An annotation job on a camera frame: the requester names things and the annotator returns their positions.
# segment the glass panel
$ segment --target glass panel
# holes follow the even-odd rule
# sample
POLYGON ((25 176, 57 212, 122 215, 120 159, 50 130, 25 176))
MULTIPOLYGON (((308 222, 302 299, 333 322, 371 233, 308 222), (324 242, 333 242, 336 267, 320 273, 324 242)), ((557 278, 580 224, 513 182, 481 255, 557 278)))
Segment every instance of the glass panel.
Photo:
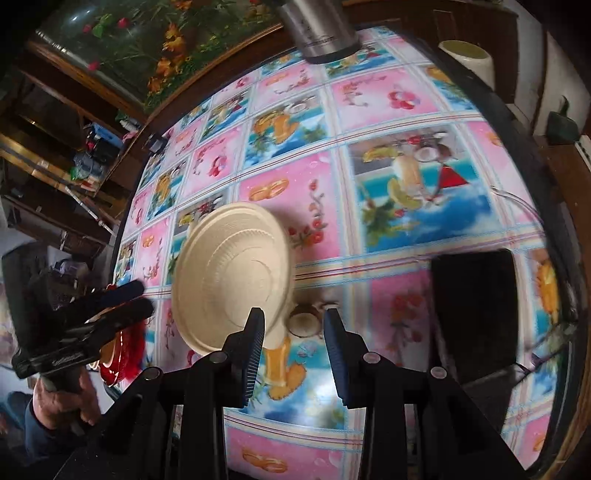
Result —
POLYGON ((275 23, 259 0, 68 0, 37 34, 151 111, 217 56, 275 23))

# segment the table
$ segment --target table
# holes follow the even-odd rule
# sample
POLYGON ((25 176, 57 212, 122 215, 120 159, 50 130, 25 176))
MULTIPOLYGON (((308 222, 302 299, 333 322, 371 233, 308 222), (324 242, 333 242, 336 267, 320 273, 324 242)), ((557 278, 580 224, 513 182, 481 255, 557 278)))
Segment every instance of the table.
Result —
MULTIPOLYGON (((296 261, 294 300, 315 314, 337 304, 370 350, 427 368, 437 329, 429 259, 508 248, 519 289, 518 362, 555 312, 537 278, 543 231, 501 140, 469 98, 416 48, 384 27, 324 66, 288 53, 195 106, 143 172, 122 235, 114 282, 145 283, 156 305, 142 367, 198 357, 171 312, 178 253, 191 221, 230 202, 256 202, 285 227, 296 261)), ((227 409, 229 467, 255 478, 356 478, 364 412, 336 396, 321 335, 285 341, 286 387, 265 384, 263 356, 249 405, 227 409)), ((502 436, 524 467, 538 457, 556 365, 512 394, 502 436)), ((125 388, 132 379, 124 380, 125 388)), ((408 437, 413 441, 409 417, 408 437)))

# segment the person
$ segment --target person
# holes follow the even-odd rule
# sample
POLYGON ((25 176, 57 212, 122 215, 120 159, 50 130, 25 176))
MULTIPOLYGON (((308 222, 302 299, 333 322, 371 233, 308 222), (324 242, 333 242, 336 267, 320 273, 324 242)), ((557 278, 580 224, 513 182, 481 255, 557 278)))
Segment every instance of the person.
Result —
POLYGON ((37 381, 33 398, 25 410, 25 449, 28 460, 44 465, 44 472, 55 474, 72 451, 84 443, 72 429, 80 420, 88 428, 100 419, 96 390, 86 368, 80 368, 80 392, 49 391, 43 381, 37 381))

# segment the stainless steel bottle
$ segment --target stainless steel bottle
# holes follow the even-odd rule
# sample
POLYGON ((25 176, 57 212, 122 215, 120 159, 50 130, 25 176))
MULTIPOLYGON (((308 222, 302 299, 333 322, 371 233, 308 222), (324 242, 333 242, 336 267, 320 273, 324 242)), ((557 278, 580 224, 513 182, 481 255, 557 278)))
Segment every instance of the stainless steel bottle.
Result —
POLYGON ((267 0, 310 63, 344 59, 361 48, 340 0, 267 0))

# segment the sleeve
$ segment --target sleeve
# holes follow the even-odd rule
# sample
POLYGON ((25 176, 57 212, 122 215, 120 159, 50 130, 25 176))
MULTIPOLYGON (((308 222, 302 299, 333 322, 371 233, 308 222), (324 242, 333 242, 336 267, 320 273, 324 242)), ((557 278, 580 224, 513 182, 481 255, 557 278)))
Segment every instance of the sleeve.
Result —
POLYGON ((82 441, 70 429, 49 430, 33 412, 33 401, 25 411, 25 448, 31 462, 52 456, 67 458, 82 441))

